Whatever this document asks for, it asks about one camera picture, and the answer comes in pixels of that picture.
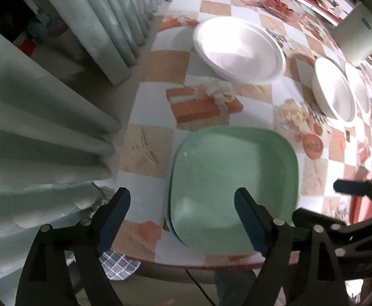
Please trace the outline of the white cylindrical appliance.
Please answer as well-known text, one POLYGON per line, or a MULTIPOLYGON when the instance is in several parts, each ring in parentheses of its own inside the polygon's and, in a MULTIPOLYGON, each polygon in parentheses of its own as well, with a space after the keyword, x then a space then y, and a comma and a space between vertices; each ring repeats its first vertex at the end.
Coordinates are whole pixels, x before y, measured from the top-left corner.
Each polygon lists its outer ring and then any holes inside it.
POLYGON ((372 13, 359 2, 348 16, 331 30, 343 54, 355 66, 367 62, 372 66, 372 13))

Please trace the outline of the green square plate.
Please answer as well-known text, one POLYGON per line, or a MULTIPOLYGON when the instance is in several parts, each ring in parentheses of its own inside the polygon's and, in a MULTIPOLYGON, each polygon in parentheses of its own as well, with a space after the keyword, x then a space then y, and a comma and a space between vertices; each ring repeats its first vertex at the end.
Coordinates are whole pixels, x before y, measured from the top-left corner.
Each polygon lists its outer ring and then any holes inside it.
POLYGON ((234 206, 241 187, 290 223, 299 196, 292 145, 274 131, 244 126, 211 126, 187 137, 171 187, 171 222, 185 246, 210 255, 254 251, 234 206))

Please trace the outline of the glass bowl of tomatoes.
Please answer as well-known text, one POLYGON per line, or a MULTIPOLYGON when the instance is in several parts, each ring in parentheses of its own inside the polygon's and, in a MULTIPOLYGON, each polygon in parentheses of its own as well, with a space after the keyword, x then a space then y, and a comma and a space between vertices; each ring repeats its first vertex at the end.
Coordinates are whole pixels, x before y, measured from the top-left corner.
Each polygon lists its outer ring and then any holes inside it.
POLYGON ((305 11, 295 0, 261 0, 262 7, 283 21, 300 22, 305 11))

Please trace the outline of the checkered patterned tablecloth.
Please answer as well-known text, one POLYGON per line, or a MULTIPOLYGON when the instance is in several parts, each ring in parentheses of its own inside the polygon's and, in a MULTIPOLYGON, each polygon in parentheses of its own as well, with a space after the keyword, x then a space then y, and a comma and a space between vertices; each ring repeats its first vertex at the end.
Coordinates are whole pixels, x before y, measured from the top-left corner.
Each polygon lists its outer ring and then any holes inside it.
POLYGON ((257 0, 173 0, 153 43, 135 96, 120 153, 117 185, 131 192, 131 206, 113 250, 131 259, 172 267, 258 267, 262 256, 238 251, 234 235, 223 236, 226 251, 199 251, 180 242, 166 220, 169 174, 181 143, 209 127, 269 129, 283 136, 298 162, 299 191, 294 203, 347 220, 350 198, 333 189, 340 177, 359 167, 372 175, 372 116, 358 115, 347 128, 310 110, 310 72, 317 57, 343 62, 328 35, 317 39, 299 23, 285 23, 259 9, 257 0), (264 85, 229 84, 242 110, 179 123, 168 95, 205 85, 226 86, 192 46, 197 25, 216 16, 235 16, 283 35, 293 45, 288 69, 264 85))

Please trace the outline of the pale green curtain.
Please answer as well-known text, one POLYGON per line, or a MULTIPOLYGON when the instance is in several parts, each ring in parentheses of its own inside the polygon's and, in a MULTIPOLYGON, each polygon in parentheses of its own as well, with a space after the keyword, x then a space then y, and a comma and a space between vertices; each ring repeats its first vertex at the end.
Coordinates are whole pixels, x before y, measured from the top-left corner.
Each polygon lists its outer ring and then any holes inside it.
MULTIPOLYGON (((114 85, 130 77, 160 0, 48 0, 114 85)), ((0 0, 0 301, 12 305, 28 252, 44 224, 67 227, 101 199, 107 136, 118 123, 14 44, 47 37, 54 19, 24 0, 0 0)))

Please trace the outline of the large white foam bowl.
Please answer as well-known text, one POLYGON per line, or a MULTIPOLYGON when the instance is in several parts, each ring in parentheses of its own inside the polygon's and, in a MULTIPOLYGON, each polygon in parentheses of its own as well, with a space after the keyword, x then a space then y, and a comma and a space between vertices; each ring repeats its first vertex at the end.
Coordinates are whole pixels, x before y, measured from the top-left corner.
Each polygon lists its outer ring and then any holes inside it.
POLYGON ((193 45, 202 61, 229 82, 264 85, 286 71, 286 58, 277 41, 239 17, 217 16, 200 23, 193 45))

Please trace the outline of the checkered grey cloth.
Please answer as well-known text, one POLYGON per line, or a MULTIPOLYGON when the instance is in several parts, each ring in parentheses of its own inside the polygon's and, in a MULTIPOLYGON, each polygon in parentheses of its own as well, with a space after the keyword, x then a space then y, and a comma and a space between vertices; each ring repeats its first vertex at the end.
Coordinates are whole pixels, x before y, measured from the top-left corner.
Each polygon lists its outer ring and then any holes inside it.
POLYGON ((112 250, 103 252, 99 260, 106 277, 111 281, 128 279, 139 269, 141 264, 138 260, 132 260, 112 250))

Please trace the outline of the pink square plate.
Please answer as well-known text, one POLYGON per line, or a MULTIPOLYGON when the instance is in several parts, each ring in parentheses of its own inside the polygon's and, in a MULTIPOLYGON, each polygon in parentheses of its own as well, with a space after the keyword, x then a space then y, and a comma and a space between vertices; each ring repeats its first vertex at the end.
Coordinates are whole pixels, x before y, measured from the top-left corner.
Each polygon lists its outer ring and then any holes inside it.
MULTIPOLYGON (((372 178, 372 173, 365 167, 359 167, 354 181, 366 181, 372 178)), ((350 201, 349 222, 355 224, 372 218, 372 201, 368 196, 353 196, 350 201)))

